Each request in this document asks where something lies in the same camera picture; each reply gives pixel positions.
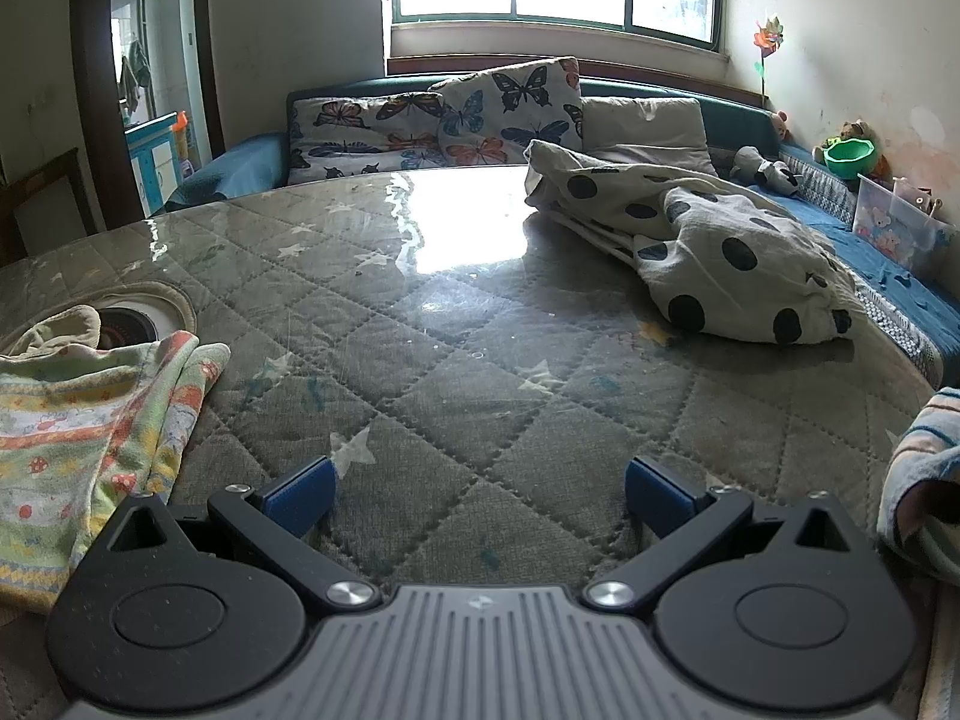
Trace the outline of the green patterned baby garment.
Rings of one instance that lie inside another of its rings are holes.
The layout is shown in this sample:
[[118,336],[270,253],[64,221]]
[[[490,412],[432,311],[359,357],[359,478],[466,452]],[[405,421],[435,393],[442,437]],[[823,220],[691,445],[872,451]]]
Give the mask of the green patterned baby garment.
[[176,330],[101,348],[75,305],[2,358],[2,608],[46,614],[131,494],[169,497],[203,400],[231,351]]

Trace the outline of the grey plush toy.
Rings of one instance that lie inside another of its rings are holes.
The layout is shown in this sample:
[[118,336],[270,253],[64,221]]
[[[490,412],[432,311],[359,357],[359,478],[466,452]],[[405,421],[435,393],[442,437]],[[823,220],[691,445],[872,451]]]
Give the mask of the grey plush toy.
[[794,172],[781,160],[767,160],[754,146],[743,146],[734,154],[731,179],[742,185],[758,185],[783,197],[797,192]]

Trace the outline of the blue sofa bench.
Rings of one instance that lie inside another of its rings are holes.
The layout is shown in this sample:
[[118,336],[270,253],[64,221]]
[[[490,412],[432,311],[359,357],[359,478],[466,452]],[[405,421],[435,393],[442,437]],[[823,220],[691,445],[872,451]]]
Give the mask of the blue sofa bench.
[[[220,200],[239,199],[288,184],[290,109],[298,99],[374,98],[405,93],[434,93],[433,86],[462,76],[387,76],[366,82],[293,91],[286,98],[285,132],[262,133],[228,149],[208,166],[184,179],[164,208],[179,211]],[[579,78],[581,98],[693,98],[703,114],[711,161],[718,172],[731,169],[736,149],[754,146],[767,160],[783,160],[799,181],[786,206],[800,221],[823,232],[839,258],[882,298],[880,327],[918,366],[942,383],[958,380],[958,305],[929,281],[887,259],[853,231],[853,194],[835,177],[812,166],[799,151],[784,146],[770,112],[683,89]]]

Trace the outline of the striped cloth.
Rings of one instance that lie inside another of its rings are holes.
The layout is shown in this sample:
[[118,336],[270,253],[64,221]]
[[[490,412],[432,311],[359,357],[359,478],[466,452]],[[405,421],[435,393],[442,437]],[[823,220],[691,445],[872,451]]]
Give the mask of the striped cloth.
[[940,388],[893,449],[877,517],[885,546],[952,585],[960,571],[958,427],[958,388]]

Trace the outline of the colourful pinwheel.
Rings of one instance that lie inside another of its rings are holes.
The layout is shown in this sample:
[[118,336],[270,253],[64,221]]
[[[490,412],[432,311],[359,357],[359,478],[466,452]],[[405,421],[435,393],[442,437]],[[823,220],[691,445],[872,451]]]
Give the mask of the colourful pinwheel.
[[755,71],[760,80],[761,104],[766,104],[766,101],[768,101],[768,94],[766,94],[766,60],[781,49],[782,43],[784,43],[784,28],[777,16],[766,20],[763,25],[757,25],[757,31],[754,34],[754,46],[758,49]]

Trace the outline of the clear plastic storage box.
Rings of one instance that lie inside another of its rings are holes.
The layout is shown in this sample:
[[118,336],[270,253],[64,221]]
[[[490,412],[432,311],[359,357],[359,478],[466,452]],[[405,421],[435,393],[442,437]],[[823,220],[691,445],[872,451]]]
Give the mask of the clear plastic storage box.
[[853,231],[917,277],[934,278],[957,229],[926,215],[869,177],[861,177]]

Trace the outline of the square butterfly pillow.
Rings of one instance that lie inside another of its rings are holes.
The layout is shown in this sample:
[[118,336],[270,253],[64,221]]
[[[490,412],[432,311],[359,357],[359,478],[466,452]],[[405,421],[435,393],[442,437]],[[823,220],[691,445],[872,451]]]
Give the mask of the square butterfly pillow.
[[438,143],[453,166],[524,164],[534,140],[583,149],[583,98],[574,57],[483,70],[433,86]]

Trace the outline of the blue white cabinet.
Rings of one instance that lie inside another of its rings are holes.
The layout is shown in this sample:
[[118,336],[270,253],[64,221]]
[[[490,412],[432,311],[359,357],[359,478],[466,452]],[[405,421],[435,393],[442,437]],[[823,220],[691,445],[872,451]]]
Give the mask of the blue white cabinet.
[[143,216],[163,210],[181,182],[181,158],[176,135],[189,124],[185,112],[169,112],[125,131],[130,167]]

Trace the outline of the green plastic potty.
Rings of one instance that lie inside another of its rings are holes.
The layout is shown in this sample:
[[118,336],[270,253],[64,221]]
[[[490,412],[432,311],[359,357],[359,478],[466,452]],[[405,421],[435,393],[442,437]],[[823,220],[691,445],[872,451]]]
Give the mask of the green plastic potty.
[[878,160],[880,153],[869,138],[835,140],[823,150],[823,162],[828,171],[843,181],[869,176]]

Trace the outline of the polka dot white cloth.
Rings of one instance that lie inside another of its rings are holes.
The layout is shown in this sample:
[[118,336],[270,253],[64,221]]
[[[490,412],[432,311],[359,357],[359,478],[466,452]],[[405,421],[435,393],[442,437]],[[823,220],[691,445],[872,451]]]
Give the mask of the polka dot white cloth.
[[544,140],[524,158],[527,203],[633,266],[677,332],[791,346],[866,328],[853,273],[830,241],[755,190]]

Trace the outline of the long butterfly pillow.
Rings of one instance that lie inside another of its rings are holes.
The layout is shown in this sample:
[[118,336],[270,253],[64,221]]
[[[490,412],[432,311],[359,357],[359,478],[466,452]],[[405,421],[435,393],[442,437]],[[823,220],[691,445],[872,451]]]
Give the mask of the long butterfly pillow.
[[288,184],[443,167],[443,114],[436,93],[298,99],[290,109]]

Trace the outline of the grey plain pillow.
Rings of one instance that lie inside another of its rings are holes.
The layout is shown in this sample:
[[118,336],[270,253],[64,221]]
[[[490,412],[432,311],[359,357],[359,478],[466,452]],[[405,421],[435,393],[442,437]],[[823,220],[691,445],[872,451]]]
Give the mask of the grey plain pillow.
[[697,99],[584,98],[583,114],[589,156],[716,174]]

